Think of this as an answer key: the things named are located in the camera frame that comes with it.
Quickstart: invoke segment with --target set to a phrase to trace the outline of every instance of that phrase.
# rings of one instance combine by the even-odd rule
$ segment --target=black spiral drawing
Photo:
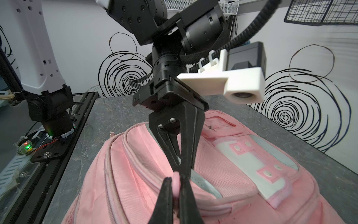
[[[122,42],[133,41],[135,51],[113,52],[111,40],[116,34],[121,34]],[[137,53],[137,45],[128,34],[119,32],[113,34],[109,40],[109,46],[112,53],[101,63],[98,71],[98,87],[101,89],[103,97],[133,95],[138,91],[138,88],[129,85],[129,81],[146,76],[147,71],[150,71],[152,66],[145,60],[143,55]],[[144,86],[151,78],[153,78],[152,75],[138,83],[138,85]]]
[[[333,67],[334,54],[329,72]],[[326,76],[303,68],[278,71],[266,78],[264,102],[249,106],[325,153],[345,137],[352,115],[348,99]]]
[[[11,64],[14,64],[16,58],[13,54],[13,50],[11,49],[10,43],[5,36],[4,29],[2,28],[2,26],[0,26],[0,49],[3,50],[5,56],[8,58],[9,62]]]

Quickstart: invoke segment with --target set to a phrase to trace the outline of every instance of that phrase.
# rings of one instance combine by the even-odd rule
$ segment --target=gray table surface
[[[317,180],[321,194],[342,219],[358,223],[358,176],[313,148],[247,105],[235,105],[223,96],[205,97],[211,109],[221,110],[246,125],[259,136],[280,147]],[[97,99],[72,153],[43,223],[61,223],[79,193],[84,176],[109,133],[120,133],[132,125],[148,121],[150,110],[132,106],[132,97]]]

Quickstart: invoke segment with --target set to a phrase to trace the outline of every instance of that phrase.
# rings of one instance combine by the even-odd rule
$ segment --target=bolt
[[[27,172],[25,171],[25,172],[22,172],[21,174],[20,174],[20,177],[24,177],[24,176],[26,176],[27,175]]]
[[[249,92],[237,92],[234,93],[234,96],[237,96],[239,98],[249,98],[250,96],[252,96],[252,94]]]
[[[44,158],[48,158],[48,157],[50,157],[52,155],[52,153],[50,153],[50,152],[45,152],[44,153]]]

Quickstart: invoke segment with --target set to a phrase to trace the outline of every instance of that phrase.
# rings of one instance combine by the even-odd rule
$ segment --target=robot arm
[[[0,14],[21,73],[29,115],[52,137],[73,131],[66,109],[73,104],[57,66],[42,13],[41,0],[5,0]]]

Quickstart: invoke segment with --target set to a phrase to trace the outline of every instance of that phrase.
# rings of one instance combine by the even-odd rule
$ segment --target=black cable
[[[36,152],[37,150],[39,150],[39,149],[41,149],[41,148],[43,148],[43,147],[45,147],[45,146],[48,146],[48,145],[50,145],[50,144],[52,144],[52,143],[55,143],[55,142],[57,142],[58,141],[58,139],[57,138],[54,138],[51,142],[49,142],[49,143],[46,143],[46,144],[43,144],[43,142],[41,143],[41,145],[38,147],[38,148],[36,148],[35,150],[32,150],[32,151],[30,151],[30,152],[27,152],[27,153],[18,153],[19,155],[30,155],[31,153],[33,153],[33,152]]]
[[[26,132],[25,136],[27,136],[27,135],[29,134],[29,132],[31,131],[31,129],[32,129],[37,123],[38,123],[38,121],[35,122],[35,123],[31,126],[31,128]]]
[[[137,83],[133,82],[132,80],[129,80],[128,85],[130,85],[130,86],[132,86],[132,87],[134,87],[136,89],[141,89],[143,87],[140,84],[137,84]]]
[[[234,23],[232,23],[232,25],[231,25],[230,36],[229,36],[230,40],[232,40],[233,29],[234,29]]]
[[[235,36],[237,36],[237,27],[238,27],[237,16],[235,16]]]
[[[124,34],[125,36],[130,37],[135,45],[135,52],[113,52],[111,48],[111,41],[116,34]],[[146,60],[144,60],[145,57],[143,55],[137,53],[137,44],[128,34],[117,32],[111,36],[108,44],[112,53],[103,60],[98,70],[98,88],[101,89],[103,97],[133,95],[135,92],[137,92],[136,87],[144,86],[148,82],[148,79],[152,78],[151,74],[153,72],[153,67]],[[108,67],[104,66],[104,63],[109,62],[109,60],[111,61]],[[149,66],[152,71],[147,74],[147,72],[141,66],[134,65],[132,62],[140,63],[144,66]],[[101,83],[100,78],[102,69],[103,71],[105,70],[103,84]],[[129,81],[132,83],[137,83],[138,85],[133,87],[129,84]]]
[[[271,18],[271,16],[275,13],[276,9],[279,7],[281,0],[268,0],[265,6],[258,13],[256,18],[251,22],[251,24],[241,32],[237,37],[233,40],[229,41],[227,44],[216,50],[212,55],[213,58],[219,58],[220,51],[223,49],[230,50],[235,47],[239,47],[250,40]],[[209,63],[209,58],[206,57],[202,61],[202,65],[206,65]],[[195,73],[199,69],[199,65],[196,65],[189,69],[190,73]]]

